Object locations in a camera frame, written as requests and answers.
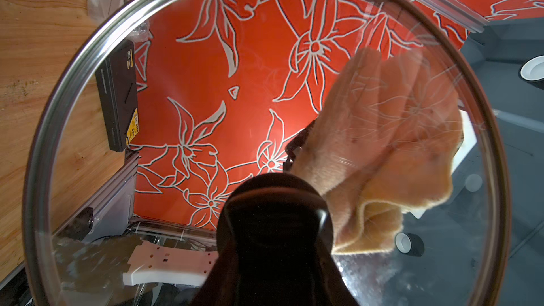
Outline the yellow cleaning cloth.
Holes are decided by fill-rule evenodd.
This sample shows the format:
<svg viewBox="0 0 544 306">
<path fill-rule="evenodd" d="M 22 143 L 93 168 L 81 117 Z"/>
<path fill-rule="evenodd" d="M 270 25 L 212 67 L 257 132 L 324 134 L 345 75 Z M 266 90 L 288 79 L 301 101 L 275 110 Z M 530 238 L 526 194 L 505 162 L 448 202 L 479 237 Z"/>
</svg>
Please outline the yellow cleaning cloth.
<svg viewBox="0 0 544 306">
<path fill-rule="evenodd" d="M 462 77 L 424 48 L 347 62 L 290 169 L 326 201 L 334 254 L 389 252 L 405 213 L 451 196 Z"/>
</svg>

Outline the glass pot lid black knob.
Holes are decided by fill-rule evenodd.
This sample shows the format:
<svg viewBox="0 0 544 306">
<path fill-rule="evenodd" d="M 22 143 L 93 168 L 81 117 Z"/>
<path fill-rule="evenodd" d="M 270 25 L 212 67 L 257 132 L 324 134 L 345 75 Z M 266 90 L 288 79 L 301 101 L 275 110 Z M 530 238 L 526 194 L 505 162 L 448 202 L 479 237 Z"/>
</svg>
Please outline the glass pot lid black knob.
<svg viewBox="0 0 544 306">
<path fill-rule="evenodd" d="M 32 305 L 495 305 L 511 198 L 497 122 L 461 46 L 468 0 L 130 0 L 62 72 L 24 191 Z M 134 43 L 140 131 L 110 149 L 95 72 Z M 337 255 L 323 197 L 291 174 L 347 62 L 424 48 L 458 66 L 450 197 L 389 252 Z M 202 286 L 126 286 L 144 241 L 218 253 Z"/>
</svg>

